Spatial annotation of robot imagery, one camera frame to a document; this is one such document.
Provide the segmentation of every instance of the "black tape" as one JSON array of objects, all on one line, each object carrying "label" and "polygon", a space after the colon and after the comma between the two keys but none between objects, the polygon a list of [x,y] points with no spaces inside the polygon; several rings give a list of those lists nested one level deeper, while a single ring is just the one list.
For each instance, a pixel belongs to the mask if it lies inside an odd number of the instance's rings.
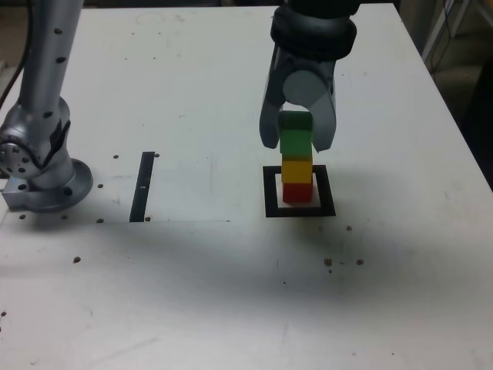
[{"label": "black tape", "polygon": [[153,175],[154,152],[143,152],[140,160],[136,191],[133,194],[130,222],[144,222],[146,216],[147,197]]}]

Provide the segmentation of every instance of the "yellow block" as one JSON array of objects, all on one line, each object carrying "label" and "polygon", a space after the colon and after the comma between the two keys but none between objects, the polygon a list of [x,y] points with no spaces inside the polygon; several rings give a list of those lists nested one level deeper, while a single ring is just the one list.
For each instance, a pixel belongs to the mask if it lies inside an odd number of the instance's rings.
[{"label": "yellow block", "polygon": [[283,158],[281,180],[283,183],[311,183],[313,160]]}]

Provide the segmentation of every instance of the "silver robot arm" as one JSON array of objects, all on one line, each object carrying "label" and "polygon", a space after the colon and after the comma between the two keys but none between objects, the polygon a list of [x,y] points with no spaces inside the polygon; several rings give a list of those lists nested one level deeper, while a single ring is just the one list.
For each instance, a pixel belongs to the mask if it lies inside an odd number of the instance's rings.
[{"label": "silver robot arm", "polygon": [[90,169],[70,158],[69,106],[60,97],[83,0],[38,0],[17,104],[0,128],[2,192],[12,210],[55,212],[82,200]]},{"label": "silver robot arm", "polygon": [[311,113],[315,150],[330,149],[336,132],[334,68],[353,47],[356,26],[349,17],[359,6],[359,0],[289,0],[275,11],[270,34],[276,46],[260,114],[264,146],[277,146],[280,111],[289,102]]}]

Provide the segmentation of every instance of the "white surface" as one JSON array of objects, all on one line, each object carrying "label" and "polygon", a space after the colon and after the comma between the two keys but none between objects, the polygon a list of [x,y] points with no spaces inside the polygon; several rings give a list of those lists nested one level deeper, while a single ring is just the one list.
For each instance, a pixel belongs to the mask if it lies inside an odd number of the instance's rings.
[{"label": "white surface", "polygon": [[2,370],[493,368],[493,196],[392,5],[337,64],[337,216],[265,218],[272,13],[82,13],[69,150],[104,188],[66,221],[0,206]]}]

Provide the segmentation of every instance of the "stacked blocks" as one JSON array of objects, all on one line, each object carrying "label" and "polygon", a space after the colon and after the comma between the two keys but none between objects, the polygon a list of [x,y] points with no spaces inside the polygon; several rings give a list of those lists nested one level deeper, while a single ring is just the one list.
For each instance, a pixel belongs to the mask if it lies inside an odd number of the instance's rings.
[{"label": "stacked blocks", "polygon": [[311,155],[312,116],[309,112],[279,113],[281,179],[284,203],[309,203],[314,194]]}]

